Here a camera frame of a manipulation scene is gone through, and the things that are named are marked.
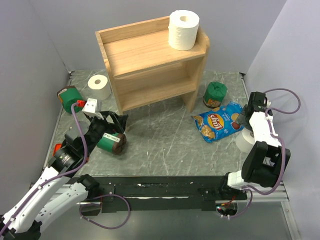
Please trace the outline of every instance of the table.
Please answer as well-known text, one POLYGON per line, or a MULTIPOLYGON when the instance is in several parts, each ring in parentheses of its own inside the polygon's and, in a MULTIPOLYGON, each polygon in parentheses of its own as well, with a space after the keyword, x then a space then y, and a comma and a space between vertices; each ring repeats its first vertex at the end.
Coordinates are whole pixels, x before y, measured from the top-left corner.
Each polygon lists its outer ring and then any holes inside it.
MULTIPOLYGON (((105 70, 77 70, 71 73, 71 85, 86 99, 94 97, 88 88, 93 75, 107 75, 105 70)), ((127 144, 121 155, 113 155, 95 148, 89 162, 77 175, 92 176, 221 176, 241 169, 247 154, 241 152, 235 139, 238 133, 213 143, 207 143, 199 133, 192 115, 209 111, 203 103, 208 83, 218 81, 226 85, 226 105, 234 101, 242 106, 248 102, 239 73, 205 71, 199 87, 195 107, 189 113, 181 97, 126 111, 127 144)), ((102 102, 102 110, 118 112, 114 96, 102 102)), ((85 121, 78 112, 80 121, 85 121)), ((62 111, 49 156, 55 144, 64 140, 64 134, 74 123, 71 114, 62 111)))

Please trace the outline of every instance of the shelf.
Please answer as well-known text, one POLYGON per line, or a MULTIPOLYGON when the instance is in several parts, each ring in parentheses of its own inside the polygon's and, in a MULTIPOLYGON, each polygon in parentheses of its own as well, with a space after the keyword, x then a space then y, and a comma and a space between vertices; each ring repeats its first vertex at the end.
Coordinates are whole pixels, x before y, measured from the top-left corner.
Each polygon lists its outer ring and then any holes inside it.
POLYGON ((173 49, 168 44, 168 34, 167 29, 104 43, 113 77, 124 77, 206 54, 197 41, 190 50, 173 49))
POLYGON ((192 81, 182 63, 121 77, 115 81, 123 111, 194 92, 192 81))

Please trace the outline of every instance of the toilet paper roll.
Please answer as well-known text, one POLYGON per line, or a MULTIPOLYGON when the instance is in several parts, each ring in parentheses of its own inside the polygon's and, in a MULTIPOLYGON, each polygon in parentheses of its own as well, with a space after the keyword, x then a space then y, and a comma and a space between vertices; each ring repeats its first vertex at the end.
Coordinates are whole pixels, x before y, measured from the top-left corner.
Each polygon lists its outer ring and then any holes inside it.
POLYGON ((242 152, 250 153, 252 147, 255 144, 253 132, 244 128, 236 137, 235 144, 242 152))
POLYGON ((88 86, 91 89, 91 97, 93 99, 105 100, 111 93, 109 80, 103 75, 94 75, 90 77, 88 86))
POLYGON ((176 50, 192 49, 196 42, 199 16, 193 11, 177 10, 169 18, 169 45, 176 50))

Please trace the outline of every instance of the blue chip bag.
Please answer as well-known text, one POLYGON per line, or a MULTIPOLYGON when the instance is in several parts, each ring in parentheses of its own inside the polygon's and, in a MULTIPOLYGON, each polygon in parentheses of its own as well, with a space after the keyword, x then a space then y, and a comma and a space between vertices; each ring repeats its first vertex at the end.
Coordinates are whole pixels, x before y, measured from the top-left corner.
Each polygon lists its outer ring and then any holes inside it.
POLYGON ((242 111, 240 104, 231 101, 227 106, 192 116, 204 140, 212 143, 243 129, 235 121, 242 111))

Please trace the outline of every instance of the lower shelf board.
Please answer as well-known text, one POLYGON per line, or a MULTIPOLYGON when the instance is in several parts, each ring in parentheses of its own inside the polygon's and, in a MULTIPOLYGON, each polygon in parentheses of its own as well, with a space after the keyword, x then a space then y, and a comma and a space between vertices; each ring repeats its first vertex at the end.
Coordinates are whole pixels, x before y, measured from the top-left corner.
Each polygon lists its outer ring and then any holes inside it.
POLYGON ((180 96, 196 90, 181 63, 116 80, 122 111, 180 96))

